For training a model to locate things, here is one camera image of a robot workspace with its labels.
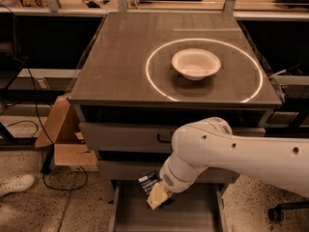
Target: open drawer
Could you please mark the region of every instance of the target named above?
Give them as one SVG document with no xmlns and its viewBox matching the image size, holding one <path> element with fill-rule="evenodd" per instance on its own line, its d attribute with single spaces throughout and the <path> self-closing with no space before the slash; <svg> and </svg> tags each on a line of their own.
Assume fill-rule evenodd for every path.
<svg viewBox="0 0 309 232">
<path fill-rule="evenodd" d="M 136 182 L 118 182 L 109 232 L 227 231 L 218 185 L 194 184 L 172 199 L 171 204 L 153 211 Z"/>
</svg>

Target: caster wheel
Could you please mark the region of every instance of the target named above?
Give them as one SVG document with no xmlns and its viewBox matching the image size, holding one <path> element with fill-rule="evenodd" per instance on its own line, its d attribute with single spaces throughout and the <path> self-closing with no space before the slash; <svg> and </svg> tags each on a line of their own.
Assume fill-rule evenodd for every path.
<svg viewBox="0 0 309 232">
<path fill-rule="evenodd" d="M 283 212 L 280 209 L 269 209 L 268 217 L 271 221 L 282 221 L 283 220 Z"/>
</svg>

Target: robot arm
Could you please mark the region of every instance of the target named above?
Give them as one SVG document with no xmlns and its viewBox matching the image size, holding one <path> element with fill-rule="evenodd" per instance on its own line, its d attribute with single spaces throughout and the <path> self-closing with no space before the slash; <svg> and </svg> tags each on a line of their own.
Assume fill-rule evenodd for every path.
<svg viewBox="0 0 309 232">
<path fill-rule="evenodd" d="M 172 147 L 148 199 L 153 209 L 165 201 L 158 199 L 161 193 L 168 198 L 188 189 L 209 167 L 309 197 L 309 139 L 234 136 L 226 121 L 209 118 L 178 128 Z"/>
</svg>

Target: shoe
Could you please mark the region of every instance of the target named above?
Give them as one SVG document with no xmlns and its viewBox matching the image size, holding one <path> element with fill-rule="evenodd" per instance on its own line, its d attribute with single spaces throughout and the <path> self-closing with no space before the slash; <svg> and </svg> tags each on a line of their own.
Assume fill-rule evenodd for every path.
<svg viewBox="0 0 309 232">
<path fill-rule="evenodd" d="M 36 178 L 31 174 L 18 175 L 8 179 L 0 179 L 0 197 L 11 192 L 23 192 L 31 187 Z"/>
</svg>

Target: drawer handle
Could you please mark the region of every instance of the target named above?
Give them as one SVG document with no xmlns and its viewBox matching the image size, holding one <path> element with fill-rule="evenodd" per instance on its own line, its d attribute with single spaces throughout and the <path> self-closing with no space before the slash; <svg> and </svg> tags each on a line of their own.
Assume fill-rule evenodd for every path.
<svg viewBox="0 0 309 232">
<path fill-rule="evenodd" d="M 160 134 L 157 134 L 157 135 L 156 135 L 156 139 L 157 139 L 157 141 L 159 141 L 160 143 L 171 143 L 171 140 L 161 139 L 161 135 L 160 135 Z"/>
</svg>

